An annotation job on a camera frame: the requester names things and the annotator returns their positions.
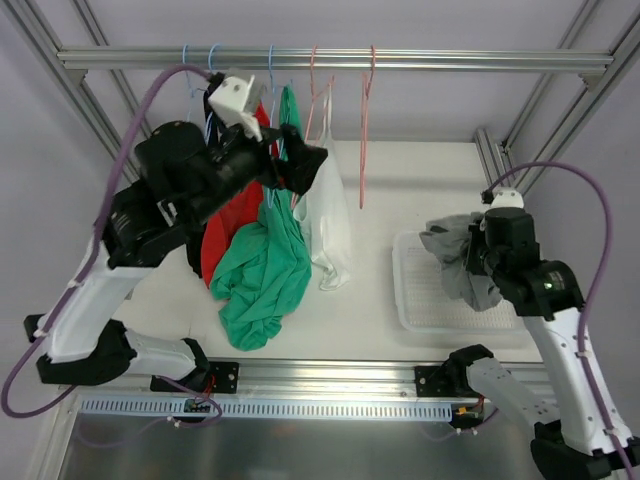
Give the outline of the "grey tank top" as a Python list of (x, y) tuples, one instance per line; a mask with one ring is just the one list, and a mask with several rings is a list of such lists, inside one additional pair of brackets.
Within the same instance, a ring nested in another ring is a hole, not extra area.
[(501, 301), (493, 280), (466, 269), (471, 242), (469, 227), (483, 217), (481, 212), (451, 215), (428, 221), (419, 233), (424, 248), (438, 260), (442, 288), (452, 300), (463, 300), (476, 312), (487, 311)]

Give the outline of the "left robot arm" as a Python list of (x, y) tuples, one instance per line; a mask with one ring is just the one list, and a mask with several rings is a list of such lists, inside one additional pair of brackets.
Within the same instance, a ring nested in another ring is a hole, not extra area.
[(36, 362), (44, 384), (98, 386), (128, 374), (152, 376), (155, 391), (203, 390), (211, 367), (196, 340), (141, 335), (114, 313), (170, 252), (252, 182), (301, 195), (328, 157), (292, 125), (260, 127), (250, 138), (236, 124), (208, 145), (201, 129), (184, 121), (161, 125), (134, 152), (140, 179), (113, 196), (101, 232), (89, 243), (92, 266), (80, 269), (70, 299), (49, 314), (55, 322)]

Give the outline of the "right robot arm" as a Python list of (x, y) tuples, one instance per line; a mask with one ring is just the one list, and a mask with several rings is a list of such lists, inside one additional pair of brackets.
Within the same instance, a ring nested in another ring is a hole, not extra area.
[(468, 267), (491, 278), (522, 318), (556, 402), (545, 404), (482, 345), (449, 356), (448, 388), (461, 397), (479, 394), (516, 424), (546, 479), (631, 474), (639, 465), (639, 439), (618, 417), (597, 367), (583, 365), (593, 356), (580, 323), (587, 307), (572, 270), (541, 259), (533, 217), (522, 208), (491, 208), (469, 230)]

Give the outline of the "pink hanger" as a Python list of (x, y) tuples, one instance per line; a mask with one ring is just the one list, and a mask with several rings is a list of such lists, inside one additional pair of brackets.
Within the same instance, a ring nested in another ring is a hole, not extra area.
[(362, 74), (361, 111), (360, 111), (360, 158), (359, 158), (359, 208), (365, 205), (366, 190), (366, 161), (368, 148), (368, 124), (369, 124), (369, 102), (371, 89), (376, 69), (376, 48), (370, 46), (370, 69), (368, 73)]
[(318, 55), (319, 46), (315, 44), (311, 49), (310, 63), (309, 63), (309, 71), (310, 71), (310, 106), (309, 113), (307, 117), (306, 127), (304, 130), (304, 140), (307, 143), (310, 143), (312, 146), (320, 146), (322, 144), (323, 137), (325, 135), (325, 127), (321, 124), (316, 138), (310, 136), (312, 122), (314, 120), (314, 113), (316, 110), (322, 112), (321, 120), (324, 120), (327, 115), (327, 107), (324, 107), (323, 101), (328, 95), (328, 93), (332, 90), (335, 76), (330, 75), (328, 77), (327, 82), (319, 87), (316, 85), (316, 77), (315, 77), (315, 69), (316, 69), (316, 57)]

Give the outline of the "white tank top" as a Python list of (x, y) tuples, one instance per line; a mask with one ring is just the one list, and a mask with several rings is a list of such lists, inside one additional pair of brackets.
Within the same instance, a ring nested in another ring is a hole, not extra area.
[(319, 138), (327, 158), (293, 210), (311, 262), (322, 271), (319, 288), (323, 291), (334, 291), (348, 283), (353, 266), (351, 224), (331, 130), (332, 107), (332, 92), (327, 91)]

